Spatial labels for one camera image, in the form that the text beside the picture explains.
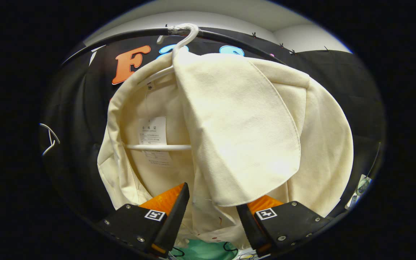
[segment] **black fabric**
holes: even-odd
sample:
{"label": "black fabric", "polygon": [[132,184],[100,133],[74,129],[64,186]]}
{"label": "black fabric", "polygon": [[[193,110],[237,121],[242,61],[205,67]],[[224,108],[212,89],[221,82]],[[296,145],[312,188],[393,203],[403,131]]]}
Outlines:
{"label": "black fabric", "polygon": [[[82,56],[56,74],[44,95],[41,123],[48,125],[58,136],[60,144],[43,156],[43,163],[59,194],[72,209],[91,221],[114,210],[97,169],[97,155],[102,140],[97,143],[93,131],[105,131],[105,123],[98,125],[101,117],[93,122],[86,121],[96,105],[85,111],[87,102],[94,102],[91,95],[100,96],[97,91],[86,94],[85,73],[91,55]],[[40,135],[41,152],[49,142],[47,131]]]}
{"label": "black fabric", "polygon": [[309,74],[338,102],[353,135],[384,140],[386,115],[375,81],[362,62],[343,51],[290,55],[290,66]]}

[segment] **metal bar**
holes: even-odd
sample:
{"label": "metal bar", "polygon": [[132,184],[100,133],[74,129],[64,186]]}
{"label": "metal bar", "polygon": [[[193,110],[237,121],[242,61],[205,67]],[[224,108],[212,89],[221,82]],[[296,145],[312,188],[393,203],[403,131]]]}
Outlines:
{"label": "metal bar", "polygon": [[[184,34],[187,33],[187,30],[180,30],[179,34]],[[121,41],[121,40],[126,40],[129,38],[136,38],[136,37],[142,37],[142,36],[160,36],[160,35],[175,35],[175,31],[171,30],[170,28],[166,28],[166,27],[161,27],[161,28],[150,28],[150,29],[144,29],[144,30],[137,30],[137,31],[129,31],[129,32],[123,32],[123,33],[119,33],[110,37],[107,37],[105,39],[102,39],[96,43],[91,44],[90,46],[86,46],[83,49],[77,51],[75,54],[73,54],[71,57],[69,57],[68,59],[66,59],[62,64],[61,67],[65,66],[66,64],[68,64],[69,62],[71,62],[72,60],[78,58],[79,56],[92,51],[93,49],[96,49],[100,46],[105,46],[108,45],[110,43],[114,43],[117,41]],[[212,40],[212,41],[216,41],[216,42],[220,42],[220,43],[226,43],[226,44],[230,44],[232,46],[236,46],[238,48],[244,49],[245,51],[249,51],[253,54],[256,54],[266,60],[269,61],[275,61],[277,63],[280,64],[285,64],[283,61],[271,56],[269,53],[262,51],[256,47],[253,47],[243,41],[237,40],[235,38],[226,36],[226,35],[222,35],[219,33],[215,33],[215,32],[211,32],[211,31],[204,31],[204,30],[200,30],[198,35],[198,38],[203,38],[203,39],[208,39],[208,40]]]}

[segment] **clothing tag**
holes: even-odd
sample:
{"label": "clothing tag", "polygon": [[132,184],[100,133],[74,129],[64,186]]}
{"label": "clothing tag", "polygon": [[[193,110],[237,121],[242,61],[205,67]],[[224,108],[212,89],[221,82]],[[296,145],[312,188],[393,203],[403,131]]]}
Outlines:
{"label": "clothing tag", "polygon": [[[144,118],[139,119],[139,144],[166,144],[166,117],[154,117],[148,120]],[[142,153],[146,156],[150,164],[171,168],[173,163],[170,154],[165,151],[143,150]]]}
{"label": "clothing tag", "polygon": [[150,81],[149,83],[147,83],[146,86],[147,86],[147,90],[152,90],[155,87],[155,85],[153,84],[152,81]]}

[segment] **blue letter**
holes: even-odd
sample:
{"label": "blue letter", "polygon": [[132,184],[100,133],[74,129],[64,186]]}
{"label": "blue letter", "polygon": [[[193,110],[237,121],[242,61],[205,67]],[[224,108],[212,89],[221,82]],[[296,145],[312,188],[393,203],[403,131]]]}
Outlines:
{"label": "blue letter", "polygon": [[237,54],[245,56],[245,53],[241,48],[225,45],[219,48],[219,53],[226,53],[226,54]]}
{"label": "blue letter", "polygon": [[[175,44],[171,44],[168,46],[164,46],[163,48],[160,49],[160,51],[158,51],[159,53],[162,53],[162,55],[158,56],[158,58],[162,57],[163,55],[169,54],[169,51],[171,51],[176,45]],[[183,46],[183,48],[186,48],[187,51],[189,50],[189,48],[187,46]]]}

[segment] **cream jacket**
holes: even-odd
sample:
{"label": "cream jacket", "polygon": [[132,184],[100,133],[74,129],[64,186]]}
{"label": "cream jacket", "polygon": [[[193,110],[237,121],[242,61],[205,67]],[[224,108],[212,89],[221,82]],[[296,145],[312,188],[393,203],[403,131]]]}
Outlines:
{"label": "cream jacket", "polygon": [[[137,84],[173,65],[175,73]],[[171,165],[140,150],[139,119],[165,117]],[[118,209],[142,204],[183,182],[190,201],[175,245],[187,239],[250,247],[236,205],[263,195],[297,200],[327,216],[348,183],[353,141],[335,99],[309,75],[282,64],[181,49],[130,76],[110,101],[97,166]]]}

